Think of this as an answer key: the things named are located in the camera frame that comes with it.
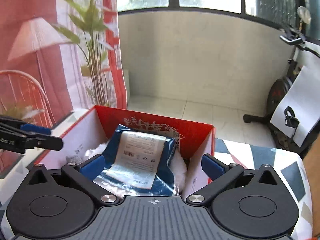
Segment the white cap on bike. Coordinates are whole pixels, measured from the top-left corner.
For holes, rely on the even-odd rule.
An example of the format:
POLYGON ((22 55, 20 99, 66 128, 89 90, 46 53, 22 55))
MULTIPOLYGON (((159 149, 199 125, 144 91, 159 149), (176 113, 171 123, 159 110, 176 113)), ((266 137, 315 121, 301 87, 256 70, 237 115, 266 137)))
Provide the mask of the white cap on bike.
POLYGON ((310 25, 311 23, 311 14, 310 14, 310 11, 304 7, 304 6, 300 6, 297 8, 297 14, 300 18, 300 20, 307 24, 307 25, 310 25))

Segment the red strawberry cardboard box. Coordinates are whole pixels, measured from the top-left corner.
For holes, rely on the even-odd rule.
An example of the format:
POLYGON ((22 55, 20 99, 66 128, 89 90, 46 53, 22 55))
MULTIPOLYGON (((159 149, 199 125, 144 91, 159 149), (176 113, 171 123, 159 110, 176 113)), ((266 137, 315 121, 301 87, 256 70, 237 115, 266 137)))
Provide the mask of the red strawberry cardboard box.
POLYGON ((209 183, 201 168, 214 152, 212 125, 95 106, 62 135, 63 149, 37 159, 49 170, 76 163, 119 198, 187 197, 209 183))

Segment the white fluffy plush cloth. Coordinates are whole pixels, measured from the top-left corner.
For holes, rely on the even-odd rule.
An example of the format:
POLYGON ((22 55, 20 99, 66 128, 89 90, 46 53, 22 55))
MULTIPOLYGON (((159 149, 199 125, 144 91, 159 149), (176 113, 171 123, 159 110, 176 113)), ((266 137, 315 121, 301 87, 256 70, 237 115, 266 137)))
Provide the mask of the white fluffy plush cloth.
MULTIPOLYGON (((107 147, 108 141, 100 144, 94 149, 87 150, 83 161, 88 160, 89 158, 95 156, 96 154, 101 154, 107 147)), ((187 166, 181 157, 181 154, 178 150, 175 150, 173 157, 170 160, 169 168, 174 175, 174 192, 173 195, 179 195, 183 191, 185 186, 185 179, 187 176, 187 166)), ((125 195, 130 196, 153 196, 154 194, 149 193, 138 193, 133 189, 128 187, 117 187, 115 183, 110 182, 108 179, 103 178, 99 175, 95 180, 93 180, 97 185, 103 187, 107 191, 115 194, 119 198, 123 198, 125 195)))

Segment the printed living room backdrop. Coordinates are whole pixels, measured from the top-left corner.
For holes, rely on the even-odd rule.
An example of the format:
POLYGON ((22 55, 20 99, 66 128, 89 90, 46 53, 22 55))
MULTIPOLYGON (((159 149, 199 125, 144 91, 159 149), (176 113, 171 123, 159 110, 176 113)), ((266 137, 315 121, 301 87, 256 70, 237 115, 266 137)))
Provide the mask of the printed living room backdrop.
POLYGON ((1 115, 51 128, 125 109, 117 0, 1 0, 1 115))

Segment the blue packaged item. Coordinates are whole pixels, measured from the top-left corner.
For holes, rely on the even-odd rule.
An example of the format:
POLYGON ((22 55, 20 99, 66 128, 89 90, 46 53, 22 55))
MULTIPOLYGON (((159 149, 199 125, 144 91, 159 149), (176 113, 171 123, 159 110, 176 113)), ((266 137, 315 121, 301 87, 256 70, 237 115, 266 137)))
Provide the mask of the blue packaged item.
POLYGON ((173 196, 174 175, 169 168, 176 140, 118 125, 102 155, 103 178, 153 196, 173 196))

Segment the geometric patterned tablecloth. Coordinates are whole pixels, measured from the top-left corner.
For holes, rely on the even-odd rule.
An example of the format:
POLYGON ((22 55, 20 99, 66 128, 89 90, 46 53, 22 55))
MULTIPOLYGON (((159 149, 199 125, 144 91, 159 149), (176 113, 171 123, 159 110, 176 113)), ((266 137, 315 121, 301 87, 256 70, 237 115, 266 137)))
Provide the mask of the geometric patterned tablecloth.
POLYGON ((1 239, 312 237, 311 192, 298 155, 215 136, 209 155, 245 168, 210 206, 190 205, 180 195, 125 196, 117 205, 96 206, 61 168, 49 170, 33 158, 1 184, 1 239))

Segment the white foam board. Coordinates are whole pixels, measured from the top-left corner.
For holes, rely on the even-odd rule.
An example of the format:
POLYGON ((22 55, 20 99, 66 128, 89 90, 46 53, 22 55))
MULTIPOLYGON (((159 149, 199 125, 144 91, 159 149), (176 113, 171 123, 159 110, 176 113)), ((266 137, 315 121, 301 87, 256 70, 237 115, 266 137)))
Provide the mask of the white foam board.
POLYGON ((271 124, 300 147, 319 121, 319 69, 303 66, 292 87, 277 106, 271 124), (285 108, 291 107, 299 125, 296 132, 285 125, 285 108))

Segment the black exercise bike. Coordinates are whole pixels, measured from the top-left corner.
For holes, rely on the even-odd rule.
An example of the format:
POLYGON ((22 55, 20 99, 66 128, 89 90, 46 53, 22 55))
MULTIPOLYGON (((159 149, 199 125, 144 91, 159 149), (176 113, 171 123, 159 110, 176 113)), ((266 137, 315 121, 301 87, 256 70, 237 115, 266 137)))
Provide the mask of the black exercise bike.
MULTIPOLYGON (((281 35, 280 39, 284 41, 289 46, 294 46, 300 51, 307 51, 311 54, 319 57, 319 53, 305 45, 305 36, 300 32, 300 29, 295 29, 289 24, 283 25, 283 31, 285 35, 281 35)), ((297 66, 297 61, 293 59, 294 55, 288 59, 289 68, 285 76, 277 79, 272 87, 270 88, 267 104, 266 104, 266 114, 264 116, 255 116, 245 114, 243 116, 243 121, 245 123, 257 122, 266 125, 271 132, 274 143, 277 147, 292 151, 297 153, 301 158, 304 158, 308 151, 310 150, 312 143, 316 140, 319 134, 319 124, 316 124, 315 128, 306 136, 302 146, 298 146, 294 141, 293 137, 288 137, 280 129, 276 128, 271 124, 271 118, 284 96, 288 93, 289 89, 292 87, 295 79, 297 78, 299 72, 302 70, 301 67, 297 66)))

